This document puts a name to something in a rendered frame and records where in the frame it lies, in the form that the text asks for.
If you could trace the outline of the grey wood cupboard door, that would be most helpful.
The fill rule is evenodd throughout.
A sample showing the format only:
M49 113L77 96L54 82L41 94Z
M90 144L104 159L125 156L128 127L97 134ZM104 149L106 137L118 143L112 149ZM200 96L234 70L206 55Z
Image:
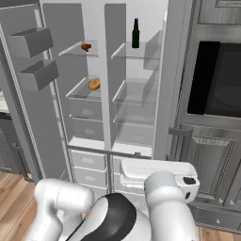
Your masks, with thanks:
M241 131L182 124L192 130L187 161L198 173L195 202L223 206L241 159Z

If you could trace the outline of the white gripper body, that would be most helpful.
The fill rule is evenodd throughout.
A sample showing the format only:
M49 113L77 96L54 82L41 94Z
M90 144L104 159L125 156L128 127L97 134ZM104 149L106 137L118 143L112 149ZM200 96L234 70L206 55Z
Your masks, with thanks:
M120 183L126 187L142 188L144 181L159 171L170 172L177 176L198 177L190 163L124 158L120 161Z

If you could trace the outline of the grey wood drawer front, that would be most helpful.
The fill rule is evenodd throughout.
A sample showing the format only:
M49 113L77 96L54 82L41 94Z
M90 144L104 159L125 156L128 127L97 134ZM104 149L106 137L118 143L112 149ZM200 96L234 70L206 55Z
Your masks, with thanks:
M231 233L241 233L241 215L190 205L196 224L201 227Z

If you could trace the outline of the black built-in oven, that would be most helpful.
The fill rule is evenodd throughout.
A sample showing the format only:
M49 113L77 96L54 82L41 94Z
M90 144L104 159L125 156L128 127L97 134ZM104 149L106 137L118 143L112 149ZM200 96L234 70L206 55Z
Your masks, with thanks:
M241 118L241 43L200 42L187 113Z

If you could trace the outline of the white freezer drawer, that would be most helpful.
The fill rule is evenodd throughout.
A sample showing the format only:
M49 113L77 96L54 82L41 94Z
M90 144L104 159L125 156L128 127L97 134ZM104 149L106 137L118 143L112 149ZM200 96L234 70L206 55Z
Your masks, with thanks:
M84 185L93 185L98 187L106 187L106 172L94 169L73 169L74 177L77 183Z
M79 168L105 170L103 154L71 150L72 163Z

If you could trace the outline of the grey right fridge door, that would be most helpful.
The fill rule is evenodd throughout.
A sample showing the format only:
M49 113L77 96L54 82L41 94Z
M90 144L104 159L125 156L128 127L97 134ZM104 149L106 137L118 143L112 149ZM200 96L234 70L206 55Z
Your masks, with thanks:
M163 22L163 38L158 80L156 119L154 122L153 159L165 160L170 154L182 75L188 45L189 27L196 0L169 0Z

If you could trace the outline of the grey fridge drawer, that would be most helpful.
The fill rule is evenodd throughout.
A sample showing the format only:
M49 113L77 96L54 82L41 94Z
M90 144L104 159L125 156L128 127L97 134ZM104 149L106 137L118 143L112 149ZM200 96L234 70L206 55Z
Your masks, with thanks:
M134 145L152 146L153 127L132 123L117 124L118 141Z
M102 103L99 101L71 98L70 108L73 117L94 120L102 118Z
M72 118L72 125L76 137L104 140L104 129L101 121Z

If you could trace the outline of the small grey door bin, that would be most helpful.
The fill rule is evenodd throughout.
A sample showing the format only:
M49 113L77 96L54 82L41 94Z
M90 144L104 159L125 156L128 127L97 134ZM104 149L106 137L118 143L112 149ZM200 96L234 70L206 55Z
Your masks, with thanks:
M50 29L44 27L30 28L8 38L17 57L33 57L54 46Z

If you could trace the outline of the grey wood overhead cupboard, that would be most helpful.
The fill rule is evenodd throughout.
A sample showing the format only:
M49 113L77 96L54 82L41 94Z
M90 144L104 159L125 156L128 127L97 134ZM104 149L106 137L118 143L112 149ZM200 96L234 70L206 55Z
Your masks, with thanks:
M241 0L201 0L199 23L241 25Z

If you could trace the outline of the grey left fridge door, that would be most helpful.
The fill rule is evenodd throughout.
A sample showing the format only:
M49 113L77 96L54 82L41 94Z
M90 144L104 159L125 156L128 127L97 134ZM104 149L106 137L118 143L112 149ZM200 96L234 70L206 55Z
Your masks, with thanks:
M33 57L17 57L8 37L34 27L49 28L54 46ZM43 59L56 62L58 78L41 91L26 91L19 72ZM0 86L34 182L45 178L72 180L60 73L54 30L44 16L43 1L0 0Z

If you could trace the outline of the grey fridge door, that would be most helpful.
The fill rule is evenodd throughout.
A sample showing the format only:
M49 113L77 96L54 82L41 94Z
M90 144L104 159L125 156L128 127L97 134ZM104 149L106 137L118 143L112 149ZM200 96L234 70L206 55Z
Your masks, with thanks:
M188 45L189 27L196 0L169 0L163 22L163 38L158 80L156 119L154 122L153 159L165 160L170 154L182 75Z
M8 37L34 27L49 28L54 46L33 57L17 57ZM58 78L41 91L26 91L19 72L43 59L56 62ZM45 178L72 180L60 73L54 30L44 16L43 1L0 0L0 86L34 182Z

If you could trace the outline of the grey fridge cabinet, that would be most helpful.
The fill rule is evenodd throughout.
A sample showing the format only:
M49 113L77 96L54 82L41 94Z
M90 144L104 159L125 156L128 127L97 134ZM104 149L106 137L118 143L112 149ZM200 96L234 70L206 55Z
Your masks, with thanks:
M139 43L150 42L161 46L163 19L169 0L42 0L44 16L54 30L57 59L59 61L61 106L67 132L67 145L120 153L141 153L153 157L152 146L134 145L118 141L117 124L114 119L125 103L112 102L123 80L127 78L147 79L157 84L160 77L160 59L111 58L125 42L132 43L135 18L138 18ZM82 40L96 40L98 56L59 56L68 47ZM70 99L66 94L88 75L98 75L101 85L102 118L104 140L79 138L74 135ZM155 111L156 104L140 105ZM127 189L120 184L120 161L123 156L104 154L106 187L85 185L95 196L119 191L129 197L140 199L141 191Z

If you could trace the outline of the dark green bottle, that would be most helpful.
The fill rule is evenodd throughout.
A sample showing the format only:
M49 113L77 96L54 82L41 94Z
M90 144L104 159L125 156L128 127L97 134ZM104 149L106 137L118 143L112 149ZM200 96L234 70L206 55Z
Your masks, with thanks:
M132 31L132 47L135 49L139 47L138 18L135 18L135 21L134 21L134 28Z

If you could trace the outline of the golden bread roll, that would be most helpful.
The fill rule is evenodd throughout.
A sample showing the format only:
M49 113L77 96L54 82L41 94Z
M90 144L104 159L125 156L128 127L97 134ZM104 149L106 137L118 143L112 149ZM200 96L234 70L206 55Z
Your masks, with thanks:
M100 87L101 82L99 78L94 78L88 83L88 88L90 90L96 90Z

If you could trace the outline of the grey counter cabinet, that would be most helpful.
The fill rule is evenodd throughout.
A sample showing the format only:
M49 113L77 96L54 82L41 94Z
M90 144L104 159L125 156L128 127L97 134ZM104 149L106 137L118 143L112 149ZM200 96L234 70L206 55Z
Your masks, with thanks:
M20 144L4 93L0 90L0 170L13 174L21 174L12 143Z

